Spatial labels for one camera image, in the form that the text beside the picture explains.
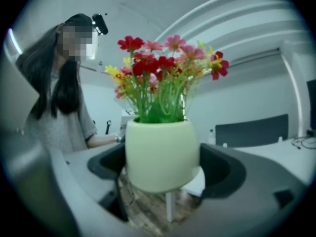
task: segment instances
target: wall light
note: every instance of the wall light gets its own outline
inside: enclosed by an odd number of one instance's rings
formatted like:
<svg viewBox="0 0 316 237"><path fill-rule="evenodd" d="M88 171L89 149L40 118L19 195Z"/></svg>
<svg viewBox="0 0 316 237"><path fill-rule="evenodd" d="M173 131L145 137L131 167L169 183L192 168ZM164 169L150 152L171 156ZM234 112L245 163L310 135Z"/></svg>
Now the wall light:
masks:
<svg viewBox="0 0 316 237"><path fill-rule="evenodd" d="M12 43L13 43L13 45L14 45L16 51L17 51L19 54L22 54L22 50L21 50L21 48L19 47L19 45L18 45L18 43L17 43L17 41L16 41L16 39L15 39L15 37L14 37L13 31L12 31L11 28L9 28L8 34L9 34L9 36L10 36L10 38L11 38L11 41L12 41Z"/></svg>

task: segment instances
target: artificial flower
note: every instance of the artificial flower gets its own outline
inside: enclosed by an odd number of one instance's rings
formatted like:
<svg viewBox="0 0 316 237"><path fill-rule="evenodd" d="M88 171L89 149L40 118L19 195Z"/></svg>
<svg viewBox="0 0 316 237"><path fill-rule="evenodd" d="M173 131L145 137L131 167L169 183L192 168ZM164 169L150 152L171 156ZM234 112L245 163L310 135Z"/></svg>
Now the artificial flower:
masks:
<svg viewBox="0 0 316 237"><path fill-rule="evenodd" d="M118 44L120 45L120 49L127 50L127 52L133 52L140 49L144 42L141 38L137 37L133 39L132 36L126 36L125 40L119 40Z"/></svg>
<svg viewBox="0 0 316 237"><path fill-rule="evenodd" d="M215 54L211 56L211 61L217 61L223 58L223 53L220 51L217 51Z"/></svg>
<svg viewBox="0 0 316 237"><path fill-rule="evenodd" d="M195 48L194 45L184 45L180 49L183 51L183 55L189 60L203 60L205 59L205 54L202 48Z"/></svg>
<svg viewBox="0 0 316 237"><path fill-rule="evenodd" d="M118 86L115 88L114 93L116 94L116 98L119 99L123 96L123 94L121 93L121 87Z"/></svg>
<svg viewBox="0 0 316 237"><path fill-rule="evenodd" d="M209 51L207 53L205 53L205 56L209 57L212 53L213 53L213 49L211 46L209 46Z"/></svg>
<svg viewBox="0 0 316 237"><path fill-rule="evenodd" d="M197 46L204 47L206 44L204 42L197 41Z"/></svg>
<svg viewBox="0 0 316 237"><path fill-rule="evenodd" d="M142 76L138 77L137 78L137 83L140 84L140 85L143 85L144 83L144 78Z"/></svg>
<svg viewBox="0 0 316 237"><path fill-rule="evenodd" d="M122 79L124 76L124 73L121 70L118 70L117 67L112 67L111 65L105 66L105 71L108 73L112 78L116 81L118 85L121 85L123 83Z"/></svg>
<svg viewBox="0 0 316 237"><path fill-rule="evenodd" d="M215 55L211 56L211 74L213 76L213 80L218 80L219 75L226 76L228 74L227 68L229 67L229 62L222 60L223 53L217 51Z"/></svg>
<svg viewBox="0 0 316 237"><path fill-rule="evenodd" d="M130 68L128 68L128 67L123 67L123 68L121 69L121 71L123 72L123 74L124 74L125 76L129 76L129 75L132 74L132 70L131 70Z"/></svg>
<svg viewBox="0 0 316 237"><path fill-rule="evenodd" d="M168 47L169 51L180 52L179 48L185 44L186 41L176 34L173 37L167 37L167 41L163 44L163 46Z"/></svg>
<svg viewBox="0 0 316 237"><path fill-rule="evenodd" d="M123 58L123 63L125 64L125 67L130 68L130 58Z"/></svg>
<svg viewBox="0 0 316 237"><path fill-rule="evenodd" d="M156 76L156 78L157 78L158 81L162 81L162 76L163 76L162 70L157 71L157 72L155 73L155 76Z"/></svg>
<svg viewBox="0 0 316 237"><path fill-rule="evenodd" d="M135 62L132 69L136 76L141 76L143 73L155 73L158 69L158 62L156 58L147 61L141 60Z"/></svg>
<svg viewBox="0 0 316 237"><path fill-rule="evenodd" d="M158 67L161 69L166 69L170 72L171 68L175 68L177 65L174 63L174 58L167 58L165 56L159 57Z"/></svg>
<svg viewBox="0 0 316 237"><path fill-rule="evenodd" d="M151 73L149 78L150 91L155 91L158 88L159 81L155 74Z"/></svg>
<svg viewBox="0 0 316 237"><path fill-rule="evenodd" d="M136 61L150 61L154 59L154 54L146 51L140 51L137 53L134 53L134 58Z"/></svg>
<svg viewBox="0 0 316 237"><path fill-rule="evenodd" d="M219 69L219 70L211 71L211 74L213 76L213 80L218 80L219 74L221 74L222 76L226 76L228 72L226 69Z"/></svg>
<svg viewBox="0 0 316 237"><path fill-rule="evenodd" d="M150 51L162 51L163 46L160 45L158 42L151 42L151 41L147 41L147 43L143 44L143 47L150 50Z"/></svg>

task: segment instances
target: wooden floor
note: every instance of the wooden floor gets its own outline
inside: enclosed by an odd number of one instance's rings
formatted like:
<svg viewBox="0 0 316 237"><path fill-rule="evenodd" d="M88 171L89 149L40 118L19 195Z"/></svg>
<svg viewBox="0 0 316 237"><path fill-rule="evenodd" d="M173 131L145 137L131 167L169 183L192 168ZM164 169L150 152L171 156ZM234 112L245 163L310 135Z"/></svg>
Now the wooden floor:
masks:
<svg viewBox="0 0 316 237"><path fill-rule="evenodd" d="M164 236L183 224L198 208L198 197L182 190L175 191L175 220L171 223L167 220L165 194L152 195L134 188L135 196L133 196L126 175L119 177L118 185L129 217L128 225L146 231L155 237Z"/></svg>

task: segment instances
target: pink flower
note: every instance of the pink flower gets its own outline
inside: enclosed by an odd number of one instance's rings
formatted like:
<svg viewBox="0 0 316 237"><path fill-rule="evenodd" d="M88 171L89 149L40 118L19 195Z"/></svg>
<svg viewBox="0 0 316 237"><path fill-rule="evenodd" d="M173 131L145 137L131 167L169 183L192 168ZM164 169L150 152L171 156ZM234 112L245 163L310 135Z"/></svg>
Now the pink flower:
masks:
<svg viewBox="0 0 316 237"><path fill-rule="evenodd" d="M153 50L158 50L158 51L162 51L162 45L160 45L158 42L151 42L151 41L147 41L147 43L143 44L144 48L153 51Z"/></svg>
<svg viewBox="0 0 316 237"><path fill-rule="evenodd" d="M181 46L180 49L184 52L185 57L190 60L203 60L205 59L205 54L202 48L195 48L193 45Z"/></svg>
<svg viewBox="0 0 316 237"><path fill-rule="evenodd" d="M158 85L158 80L157 80L157 77L155 74L153 74L153 73L150 74L149 83L151 83L152 85L155 85L155 86Z"/></svg>
<svg viewBox="0 0 316 237"><path fill-rule="evenodd" d="M123 94L120 92L120 86L116 87L114 90L117 99L121 98L123 96Z"/></svg>
<svg viewBox="0 0 316 237"><path fill-rule="evenodd" d="M123 74L124 74L125 76L129 76L129 75L132 74L131 69L130 69L130 68L127 68L127 67L123 67L123 68L121 69L121 71L123 72Z"/></svg>
<svg viewBox="0 0 316 237"><path fill-rule="evenodd" d="M168 47L169 51L180 52L180 47L185 45L186 41L184 39L180 39L179 35L175 35L173 37L167 37L167 41L163 44L164 47Z"/></svg>
<svg viewBox="0 0 316 237"><path fill-rule="evenodd" d="M138 60L148 61L154 59L154 54L146 51L134 53L134 58Z"/></svg>

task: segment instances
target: curved ceiling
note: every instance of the curved ceiling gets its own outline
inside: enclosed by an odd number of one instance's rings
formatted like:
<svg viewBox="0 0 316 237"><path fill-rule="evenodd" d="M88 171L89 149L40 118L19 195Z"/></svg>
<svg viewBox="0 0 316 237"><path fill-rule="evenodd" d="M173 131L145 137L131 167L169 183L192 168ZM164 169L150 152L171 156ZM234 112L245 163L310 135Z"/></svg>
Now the curved ceiling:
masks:
<svg viewBox="0 0 316 237"><path fill-rule="evenodd" d="M38 38L48 28L67 20L76 13L92 16L100 13L109 33L99 37L98 53L84 65L97 68L104 65L121 66L126 53L117 41L126 35L154 40L178 18L209 0L30 0L26 16L14 31L17 40L26 46L31 37Z"/></svg>

